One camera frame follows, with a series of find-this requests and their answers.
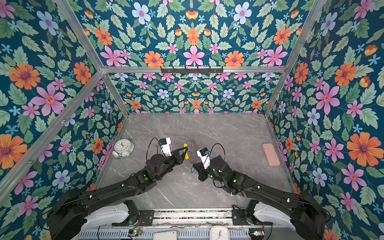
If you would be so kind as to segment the large grey perforated keyring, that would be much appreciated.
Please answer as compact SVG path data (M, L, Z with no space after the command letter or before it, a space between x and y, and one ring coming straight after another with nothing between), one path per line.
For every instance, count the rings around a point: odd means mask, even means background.
M197 163L200 158L198 157L197 151L199 150L199 145L194 139L188 139L185 142L185 147L188 148L186 153L186 160L192 165Z

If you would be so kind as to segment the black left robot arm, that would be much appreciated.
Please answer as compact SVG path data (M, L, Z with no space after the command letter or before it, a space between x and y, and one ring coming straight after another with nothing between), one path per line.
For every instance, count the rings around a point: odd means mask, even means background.
M172 151L168 157L153 155L146 161L145 168L119 183L88 192L67 191L47 213L51 239L70 240L91 222L86 217L92 213L117 201L148 192L175 166L184 162L187 152L188 147L182 147Z

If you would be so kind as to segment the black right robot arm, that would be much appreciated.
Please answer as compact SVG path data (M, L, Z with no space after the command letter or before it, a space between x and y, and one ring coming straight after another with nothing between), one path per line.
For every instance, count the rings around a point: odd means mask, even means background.
M264 185L232 170L221 156L213 158L209 164L194 163L193 167L198 172L200 181L218 181L227 193L243 194L255 200L252 214L257 220L293 228L305 240L323 239L327 211L312 195L284 192Z

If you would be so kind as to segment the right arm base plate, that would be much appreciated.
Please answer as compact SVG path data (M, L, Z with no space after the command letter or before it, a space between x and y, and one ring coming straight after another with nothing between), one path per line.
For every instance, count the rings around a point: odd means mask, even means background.
M262 222L258 220L254 215L246 213L243 209L232 209L232 222L234 226L271 226L270 222Z

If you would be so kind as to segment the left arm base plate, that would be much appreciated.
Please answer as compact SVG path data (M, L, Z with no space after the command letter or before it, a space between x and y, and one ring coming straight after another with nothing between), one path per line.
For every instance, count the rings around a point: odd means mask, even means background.
M151 226L154 220L155 211L139 210L136 213L129 214L127 219L121 223L112 223L113 227L148 227Z

